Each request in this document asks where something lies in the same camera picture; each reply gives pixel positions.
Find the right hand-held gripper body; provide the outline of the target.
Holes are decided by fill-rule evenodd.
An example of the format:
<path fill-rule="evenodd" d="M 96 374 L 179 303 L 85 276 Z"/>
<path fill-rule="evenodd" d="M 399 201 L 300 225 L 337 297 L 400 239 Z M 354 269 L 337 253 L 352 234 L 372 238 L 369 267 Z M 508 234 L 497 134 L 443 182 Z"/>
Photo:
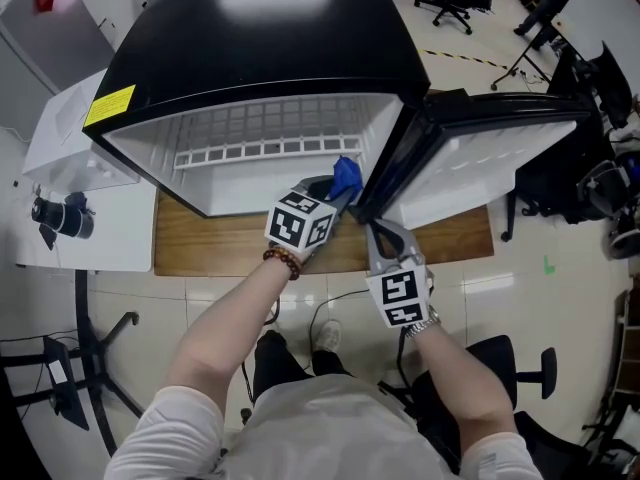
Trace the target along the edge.
<path fill-rule="evenodd" d="M 421 253 L 389 259 L 369 253 L 366 284 L 388 328 L 426 321 L 431 274 Z"/>

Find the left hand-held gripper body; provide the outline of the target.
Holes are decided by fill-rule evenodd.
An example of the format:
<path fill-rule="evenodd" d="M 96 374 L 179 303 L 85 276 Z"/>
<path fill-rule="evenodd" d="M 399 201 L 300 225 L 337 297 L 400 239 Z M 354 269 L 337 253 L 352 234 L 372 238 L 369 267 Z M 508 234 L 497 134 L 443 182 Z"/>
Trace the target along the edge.
<path fill-rule="evenodd" d="M 339 220 L 336 210 L 326 201 L 295 191 L 281 191 L 269 211 L 265 237 L 294 251 L 319 249 Z"/>

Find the blue cleaning cloth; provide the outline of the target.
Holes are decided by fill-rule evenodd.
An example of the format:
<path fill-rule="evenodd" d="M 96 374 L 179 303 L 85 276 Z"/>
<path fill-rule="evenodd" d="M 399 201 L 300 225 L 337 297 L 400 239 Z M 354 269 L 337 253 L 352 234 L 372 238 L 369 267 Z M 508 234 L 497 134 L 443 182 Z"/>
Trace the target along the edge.
<path fill-rule="evenodd" d="M 362 189 L 359 165 L 351 158 L 341 156 L 333 166 L 333 184 L 329 190 L 328 199 L 334 201 L 346 193 L 347 203 L 351 203 Z"/>

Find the black mini fridge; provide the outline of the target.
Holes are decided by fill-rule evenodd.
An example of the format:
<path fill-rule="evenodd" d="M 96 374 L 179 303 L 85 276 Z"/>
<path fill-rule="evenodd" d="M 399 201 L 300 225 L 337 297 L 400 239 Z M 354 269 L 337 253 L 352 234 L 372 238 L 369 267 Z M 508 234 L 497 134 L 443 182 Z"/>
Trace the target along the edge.
<path fill-rule="evenodd" d="M 431 92 L 393 0 L 151 0 L 94 100 L 131 85 L 128 109 L 85 133 L 204 218 L 266 212 L 345 156 L 361 172 L 358 221 L 418 228 L 510 192 L 520 167 L 589 116 L 576 96 Z M 174 168 L 184 116 L 329 95 L 359 98 L 358 156 Z"/>

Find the person's left forearm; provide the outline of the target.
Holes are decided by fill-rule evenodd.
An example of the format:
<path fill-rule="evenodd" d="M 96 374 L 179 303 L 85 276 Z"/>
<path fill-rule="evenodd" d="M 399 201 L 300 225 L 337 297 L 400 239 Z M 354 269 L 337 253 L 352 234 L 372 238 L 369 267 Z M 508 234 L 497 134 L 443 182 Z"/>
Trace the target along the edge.
<path fill-rule="evenodd" d="M 214 302 L 182 337 L 167 384 L 192 388 L 224 411 L 231 380 L 256 344 L 290 277 L 289 267 L 272 258 Z"/>

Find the person's left hand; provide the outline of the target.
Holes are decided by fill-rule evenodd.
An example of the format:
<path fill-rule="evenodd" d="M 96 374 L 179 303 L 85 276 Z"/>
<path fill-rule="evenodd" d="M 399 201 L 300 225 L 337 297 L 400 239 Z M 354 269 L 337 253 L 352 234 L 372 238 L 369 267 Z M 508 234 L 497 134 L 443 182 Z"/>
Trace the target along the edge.
<path fill-rule="evenodd" d="M 281 244 L 276 244 L 275 242 L 270 242 L 269 247 L 273 250 L 276 250 L 290 257 L 293 261 L 296 262 L 300 270 L 304 268 L 304 266 L 310 261 L 310 259 L 318 250 L 318 247 L 312 247 L 302 252 L 299 252 L 299 251 L 294 251 L 293 249 L 290 249 L 289 247 L 285 247 Z"/>

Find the white fridge shelf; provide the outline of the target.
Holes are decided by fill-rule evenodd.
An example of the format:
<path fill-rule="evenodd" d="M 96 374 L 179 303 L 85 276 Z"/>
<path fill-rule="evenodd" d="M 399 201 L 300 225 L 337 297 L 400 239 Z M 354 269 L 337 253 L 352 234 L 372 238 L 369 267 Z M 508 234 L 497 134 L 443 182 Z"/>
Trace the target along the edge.
<path fill-rule="evenodd" d="M 174 168 L 363 151 L 356 96 L 312 96 L 220 106 L 180 119 Z"/>

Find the wooden top table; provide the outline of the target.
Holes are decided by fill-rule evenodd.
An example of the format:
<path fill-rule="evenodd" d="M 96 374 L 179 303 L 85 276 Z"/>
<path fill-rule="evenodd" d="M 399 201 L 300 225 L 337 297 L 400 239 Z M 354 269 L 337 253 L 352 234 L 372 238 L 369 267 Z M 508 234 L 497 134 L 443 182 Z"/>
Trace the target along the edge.
<path fill-rule="evenodd" d="M 174 277 L 244 277 L 267 249 L 264 214 L 205 219 L 164 193 L 158 196 L 154 273 Z M 494 255 L 485 206 L 414 231 L 427 263 L 440 264 Z M 368 268 L 364 227 L 345 215 L 335 235 L 305 271 L 327 274 Z"/>

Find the person's black trousers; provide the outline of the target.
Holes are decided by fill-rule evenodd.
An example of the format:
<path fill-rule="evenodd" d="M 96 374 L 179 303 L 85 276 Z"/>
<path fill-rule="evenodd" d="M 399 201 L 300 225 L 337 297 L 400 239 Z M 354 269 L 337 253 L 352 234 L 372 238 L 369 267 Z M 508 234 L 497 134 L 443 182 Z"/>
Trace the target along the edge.
<path fill-rule="evenodd" d="M 256 344 L 254 352 L 253 395 L 260 395 L 274 386 L 310 378 L 290 353 L 285 338 L 274 330 L 267 331 Z M 311 364 L 315 376 L 349 375 L 338 355 L 324 349 L 312 353 Z"/>

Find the person's white shirt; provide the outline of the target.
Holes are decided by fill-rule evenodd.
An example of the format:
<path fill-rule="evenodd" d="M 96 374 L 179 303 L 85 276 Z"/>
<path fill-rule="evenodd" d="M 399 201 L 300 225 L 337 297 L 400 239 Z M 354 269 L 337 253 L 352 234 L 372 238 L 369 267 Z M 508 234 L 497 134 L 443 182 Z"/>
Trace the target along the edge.
<path fill-rule="evenodd" d="M 227 453 L 223 437 L 209 397 L 165 387 L 104 480 L 543 480 L 512 432 L 472 445 L 453 473 L 395 402 L 346 375 L 269 389 Z"/>

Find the yellow black floor tape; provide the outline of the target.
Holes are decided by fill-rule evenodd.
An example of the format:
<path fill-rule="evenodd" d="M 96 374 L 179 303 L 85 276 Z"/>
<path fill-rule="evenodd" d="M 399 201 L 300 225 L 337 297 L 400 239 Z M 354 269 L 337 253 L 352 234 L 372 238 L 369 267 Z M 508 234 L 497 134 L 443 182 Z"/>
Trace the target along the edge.
<path fill-rule="evenodd" d="M 501 69 L 504 71 L 509 71 L 510 68 L 507 65 L 504 64 L 499 64 L 496 62 L 493 62 L 491 60 L 485 60 L 485 59 L 481 59 L 481 58 L 477 58 L 477 57 L 470 57 L 470 56 L 465 56 L 465 55 L 457 55 L 457 54 L 451 54 L 451 53 L 447 53 L 447 52 L 440 52 L 440 51 L 433 51 L 433 50 L 427 50 L 427 49 L 420 49 L 419 50 L 420 53 L 424 53 L 430 56 L 434 56 L 434 57 L 442 57 L 442 58 L 448 58 L 448 59 L 453 59 L 453 60 L 462 60 L 465 62 L 474 62 L 477 64 L 483 64 L 483 65 L 487 65 L 496 69 Z"/>

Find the yellow warning sticker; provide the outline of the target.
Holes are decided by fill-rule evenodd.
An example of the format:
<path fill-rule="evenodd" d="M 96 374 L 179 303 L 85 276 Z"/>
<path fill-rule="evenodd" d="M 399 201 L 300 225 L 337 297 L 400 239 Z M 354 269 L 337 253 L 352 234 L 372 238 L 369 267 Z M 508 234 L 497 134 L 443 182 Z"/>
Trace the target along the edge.
<path fill-rule="evenodd" d="M 125 112 L 129 107 L 135 88 L 136 85 L 131 85 L 95 99 L 89 107 L 84 126 L 91 126 Z"/>

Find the black table base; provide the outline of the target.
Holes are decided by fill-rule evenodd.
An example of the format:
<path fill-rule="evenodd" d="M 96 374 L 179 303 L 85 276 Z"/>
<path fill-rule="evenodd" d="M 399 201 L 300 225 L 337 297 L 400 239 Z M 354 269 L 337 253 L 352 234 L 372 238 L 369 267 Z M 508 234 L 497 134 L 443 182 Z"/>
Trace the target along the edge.
<path fill-rule="evenodd" d="M 79 398 L 80 392 L 85 390 L 106 450 L 109 455 L 114 455 L 117 445 L 102 401 L 102 392 L 107 390 L 115 395 L 137 418 L 142 416 L 143 410 L 111 378 L 107 370 L 106 353 L 123 330 L 139 323 L 139 314 L 135 311 L 124 313 L 105 337 L 98 337 L 94 332 L 89 316 L 88 273 L 77 270 L 74 273 L 74 277 L 76 347 L 73 349 L 68 348 L 55 333 L 42 335 L 40 339 L 43 343 L 44 337 L 50 337 L 63 343 L 68 348 Z M 43 352 L 40 354 L 6 357 L 0 355 L 0 408 L 27 408 L 40 402 L 50 404 L 49 396 L 53 393 L 52 385 L 49 389 L 41 390 L 35 388 L 31 393 L 15 396 L 8 384 L 7 369 L 36 365 L 41 366 L 49 375 L 45 365 L 44 345 Z"/>

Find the white microwave oven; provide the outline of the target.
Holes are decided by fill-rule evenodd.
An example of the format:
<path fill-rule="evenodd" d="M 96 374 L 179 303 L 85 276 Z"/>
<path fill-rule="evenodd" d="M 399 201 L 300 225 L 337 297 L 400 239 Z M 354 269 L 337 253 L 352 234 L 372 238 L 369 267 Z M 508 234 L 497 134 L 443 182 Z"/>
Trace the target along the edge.
<path fill-rule="evenodd" d="M 24 177 L 59 194 L 139 182 L 132 169 L 83 133 L 104 75 L 97 72 L 47 102 L 28 148 Z"/>

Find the whiteboard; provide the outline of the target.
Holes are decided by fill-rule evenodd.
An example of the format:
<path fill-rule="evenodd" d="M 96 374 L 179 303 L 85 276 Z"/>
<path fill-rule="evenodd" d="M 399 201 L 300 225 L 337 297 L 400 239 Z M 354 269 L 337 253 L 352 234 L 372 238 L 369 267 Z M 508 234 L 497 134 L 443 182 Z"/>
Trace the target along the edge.
<path fill-rule="evenodd" d="M 640 3 L 569 0 L 554 20 L 560 34 L 587 59 L 608 47 L 620 66 L 640 64 Z"/>

